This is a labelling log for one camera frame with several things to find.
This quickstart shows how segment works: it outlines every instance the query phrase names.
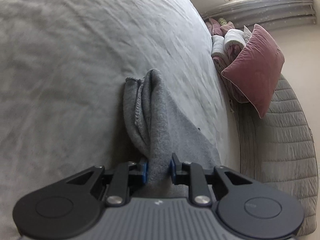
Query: metal pivot screw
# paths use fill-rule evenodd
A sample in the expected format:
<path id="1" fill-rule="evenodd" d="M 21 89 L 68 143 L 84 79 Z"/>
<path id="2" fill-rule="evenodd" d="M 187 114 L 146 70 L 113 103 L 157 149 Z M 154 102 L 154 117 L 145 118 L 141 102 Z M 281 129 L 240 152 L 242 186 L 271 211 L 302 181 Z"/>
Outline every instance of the metal pivot screw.
<path id="1" fill-rule="evenodd" d="M 123 199 L 122 197 L 119 197 L 119 196 L 110 196 L 107 198 L 107 201 L 110 204 L 117 205 L 117 204 L 121 204 Z"/>
<path id="2" fill-rule="evenodd" d="M 210 202 L 210 198 L 207 197 L 207 196 L 203 196 L 203 195 L 196 196 L 195 197 L 195 202 L 197 204 L 208 204 Z"/>

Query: pink pillow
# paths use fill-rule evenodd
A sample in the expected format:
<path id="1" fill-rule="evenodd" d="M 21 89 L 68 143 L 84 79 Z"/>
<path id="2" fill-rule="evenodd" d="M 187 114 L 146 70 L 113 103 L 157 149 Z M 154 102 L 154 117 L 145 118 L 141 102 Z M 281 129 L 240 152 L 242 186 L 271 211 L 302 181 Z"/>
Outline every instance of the pink pillow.
<path id="1" fill-rule="evenodd" d="M 222 32 L 220 30 L 220 23 L 218 23 L 215 19 L 213 18 L 209 18 L 208 22 L 205 22 L 205 24 L 207 25 L 207 28 L 211 34 L 211 36 L 213 35 L 219 35 L 222 36 Z"/>
<path id="2" fill-rule="evenodd" d="M 220 30 L 221 30 L 221 32 L 222 32 L 222 35 L 221 35 L 221 36 L 224 37 L 224 36 L 227 34 L 227 32 L 228 32 L 229 30 L 231 30 L 231 29 L 235 29 L 235 26 L 233 25 L 232 22 L 228 22 L 228 24 L 222 25 L 222 26 L 220 27 Z"/>
<path id="3" fill-rule="evenodd" d="M 280 77 L 284 56 L 271 35 L 256 24 L 247 46 L 221 75 L 230 80 L 263 118 Z"/>

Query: gray fleece towel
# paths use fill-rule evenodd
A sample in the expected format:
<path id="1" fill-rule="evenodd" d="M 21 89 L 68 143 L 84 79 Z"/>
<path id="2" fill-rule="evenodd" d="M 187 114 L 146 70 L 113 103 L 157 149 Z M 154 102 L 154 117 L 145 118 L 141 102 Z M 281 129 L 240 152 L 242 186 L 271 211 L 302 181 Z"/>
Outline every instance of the gray fleece towel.
<path id="1" fill-rule="evenodd" d="M 149 161 L 148 183 L 136 195 L 188 195 L 186 186 L 171 183 L 168 168 L 172 153 L 180 161 L 196 162 L 205 169 L 220 165 L 215 145 L 180 111 L 156 69 L 143 79 L 126 79 L 124 123 L 133 144 Z"/>

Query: wrinkled fabric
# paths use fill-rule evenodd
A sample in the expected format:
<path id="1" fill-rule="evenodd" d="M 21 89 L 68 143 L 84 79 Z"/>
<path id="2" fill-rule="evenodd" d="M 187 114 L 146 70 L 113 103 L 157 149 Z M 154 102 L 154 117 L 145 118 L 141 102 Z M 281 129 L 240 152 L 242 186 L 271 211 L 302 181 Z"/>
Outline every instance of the wrinkled fabric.
<path id="1" fill-rule="evenodd" d="M 23 195 L 141 157 L 125 129 L 128 76 L 157 68 L 179 109 L 239 169 L 212 40 L 190 0 L 0 0 L 0 239 Z"/>
<path id="2" fill-rule="evenodd" d="M 239 88 L 263 118 L 283 64 L 284 55 L 275 40 L 256 24 L 247 45 L 221 75 Z"/>
<path id="3" fill-rule="evenodd" d="M 148 159 L 148 183 L 136 195 L 188 197 L 187 186 L 171 182 L 172 153 L 204 169 L 221 164 L 216 146 L 180 111 L 158 70 L 143 79 L 126 79 L 123 107 L 128 135 Z"/>
<path id="4" fill-rule="evenodd" d="M 300 103 L 281 75 L 268 112 L 237 104 L 241 173 L 297 198 L 305 212 L 299 236 L 316 230 L 318 172 L 315 148 Z"/>
<path id="5" fill-rule="evenodd" d="M 207 25 L 207 28 L 211 36 L 222 36 L 222 31 L 220 30 L 220 23 L 218 23 L 215 19 L 209 18 L 208 21 L 205 22 L 205 25 Z"/>
<path id="6" fill-rule="evenodd" d="M 214 65 L 215 65 L 230 97 L 234 98 L 239 103 L 249 102 L 249 100 L 244 96 L 244 94 L 239 90 L 239 88 L 237 88 L 230 80 L 221 76 L 222 71 L 230 65 L 229 56 L 224 50 L 225 38 L 218 36 L 218 35 L 214 35 L 211 38 L 212 38 L 212 43 L 213 43 L 211 57 L 213 59 Z"/>
<path id="7" fill-rule="evenodd" d="M 244 32 L 231 29 L 224 39 L 224 50 L 228 54 L 229 62 L 232 63 L 245 47 Z"/>
<path id="8" fill-rule="evenodd" d="M 232 29 L 235 29 L 235 27 L 234 27 L 234 25 L 233 25 L 232 22 L 228 22 L 227 24 L 222 25 L 222 26 L 220 27 L 220 30 L 221 30 L 221 32 L 222 32 L 222 36 L 224 37 L 224 36 L 227 34 L 227 32 L 228 32 L 229 30 L 232 30 Z"/>

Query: mattress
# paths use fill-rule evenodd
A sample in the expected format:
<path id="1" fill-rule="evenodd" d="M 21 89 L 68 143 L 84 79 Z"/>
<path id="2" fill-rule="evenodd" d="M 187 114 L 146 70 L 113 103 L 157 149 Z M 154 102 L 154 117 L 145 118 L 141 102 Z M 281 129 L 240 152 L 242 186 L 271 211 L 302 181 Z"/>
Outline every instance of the mattress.
<path id="1" fill-rule="evenodd" d="M 312 133 L 300 103 L 281 75 L 269 110 L 260 119 L 238 104 L 241 173 L 297 198 L 305 212 L 299 236 L 316 230 L 318 172 Z"/>
<path id="2" fill-rule="evenodd" d="M 0 0 L 0 239 L 23 195 L 92 165 L 137 160 L 125 78 L 157 68 L 182 112 L 239 169 L 229 99 L 190 0 Z"/>

